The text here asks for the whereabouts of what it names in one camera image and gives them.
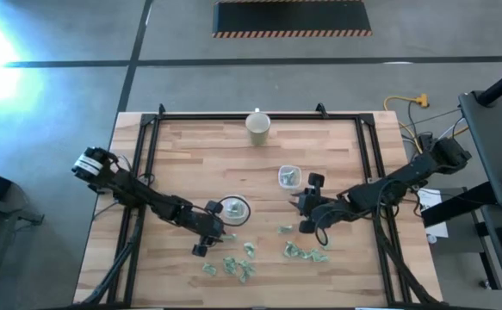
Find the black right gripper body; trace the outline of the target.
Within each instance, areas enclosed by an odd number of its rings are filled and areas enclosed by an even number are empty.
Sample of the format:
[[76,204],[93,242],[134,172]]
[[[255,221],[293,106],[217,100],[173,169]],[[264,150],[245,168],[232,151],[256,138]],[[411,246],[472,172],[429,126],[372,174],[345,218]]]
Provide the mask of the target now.
[[305,188],[304,196],[298,197],[296,207],[302,209],[305,213],[301,214],[305,219],[299,224],[299,232],[311,234],[315,228],[330,228],[332,219],[327,212],[332,211],[332,204],[335,202],[333,198],[324,197],[321,195],[321,188],[324,186],[325,177],[317,173],[310,173],[308,176],[308,184],[311,188]]

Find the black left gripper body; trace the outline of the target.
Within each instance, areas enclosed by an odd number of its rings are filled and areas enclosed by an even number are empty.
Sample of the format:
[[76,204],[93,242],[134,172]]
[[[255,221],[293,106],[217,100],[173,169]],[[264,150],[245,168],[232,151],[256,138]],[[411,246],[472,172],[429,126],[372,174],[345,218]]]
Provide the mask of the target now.
[[208,249],[221,242],[224,234],[224,222],[219,217],[223,206],[217,201],[208,201],[201,212],[192,211],[191,223],[193,231],[200,236],[199,242],[194,245],[192,254],[205,257]]

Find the clear plastic container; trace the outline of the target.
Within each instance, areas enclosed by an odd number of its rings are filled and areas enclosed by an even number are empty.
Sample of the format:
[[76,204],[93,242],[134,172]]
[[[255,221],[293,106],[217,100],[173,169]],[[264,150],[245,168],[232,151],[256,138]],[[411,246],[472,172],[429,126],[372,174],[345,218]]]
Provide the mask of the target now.
[[283,189],[298,189],[301,185],[301,169],[293,165],[282,165],[278,171],[278,182]]
[[226,226],[243,226],[251,217],[251,207],[242,195],[227,195],[220,200],[220,219]]

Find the tan paper cup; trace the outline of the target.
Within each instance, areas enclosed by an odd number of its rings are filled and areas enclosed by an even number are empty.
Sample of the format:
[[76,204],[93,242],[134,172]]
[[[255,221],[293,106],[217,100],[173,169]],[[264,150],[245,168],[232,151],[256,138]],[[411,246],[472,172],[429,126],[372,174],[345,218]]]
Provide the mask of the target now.
[[259,108],[255,108],[252,113],[247,115],[245,127],[252,145],[261,146],[266,143],[270,125],[270,117]]

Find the white paper sheet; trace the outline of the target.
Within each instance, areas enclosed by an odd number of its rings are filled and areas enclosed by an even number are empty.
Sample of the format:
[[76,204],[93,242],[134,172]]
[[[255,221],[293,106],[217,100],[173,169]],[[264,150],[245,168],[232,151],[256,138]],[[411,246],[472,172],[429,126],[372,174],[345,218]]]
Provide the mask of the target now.
[[[423,214],[429,208],[436,206],[442,202],[441,191],[438,189],[420,189],[418,191],[420,201],[420,211]],[[448,228],[445,222],[425,228],[428,240],[433,241],[432,237],[448,238]]]

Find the black support beam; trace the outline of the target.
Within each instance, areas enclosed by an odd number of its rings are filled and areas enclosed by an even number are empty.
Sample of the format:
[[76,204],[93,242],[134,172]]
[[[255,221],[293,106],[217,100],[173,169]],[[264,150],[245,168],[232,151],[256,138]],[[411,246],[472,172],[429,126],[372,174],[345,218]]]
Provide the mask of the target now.
[[463,191],[459,195],[441,193],[444,201],[429,208],[422,214],[425,227],[435,226],[462,214],[470,213],[484,205],[498,205],[493,188],[489,182]]

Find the black hazard-striped floor mat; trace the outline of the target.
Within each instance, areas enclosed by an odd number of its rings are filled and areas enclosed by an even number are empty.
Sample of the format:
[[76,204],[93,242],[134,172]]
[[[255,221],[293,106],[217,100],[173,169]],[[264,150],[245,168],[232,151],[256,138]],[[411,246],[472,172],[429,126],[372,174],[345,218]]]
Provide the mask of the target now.
[[368,37],[363,0],[219,0],[215,39]]

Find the black aluminium table frame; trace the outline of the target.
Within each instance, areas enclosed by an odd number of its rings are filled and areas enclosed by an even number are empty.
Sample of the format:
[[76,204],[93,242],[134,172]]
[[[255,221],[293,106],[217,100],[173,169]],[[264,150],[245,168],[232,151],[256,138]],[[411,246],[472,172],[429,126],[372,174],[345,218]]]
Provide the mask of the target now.
[[298,230],[296,192],[278,181],[284,165],[298,168],[301,187],[310,173],[325,177],[321,192],[333,197],[378,177],[370,131],[348,114],[323,117],[255,110],[191,117],[167,114],[148,133],[140,171],[152,187],[203,208],[209,201],[241,196],[251,217],[228,229],[228,240],[205,257],[192,252],[198,238],[155,214],[144,219],[134,278],[134,307],[384,307],[374,227],[370,220],[340,222],[328,230],[324,262],[287,257],[287,242],[305,251],[319,248],[312,234]]

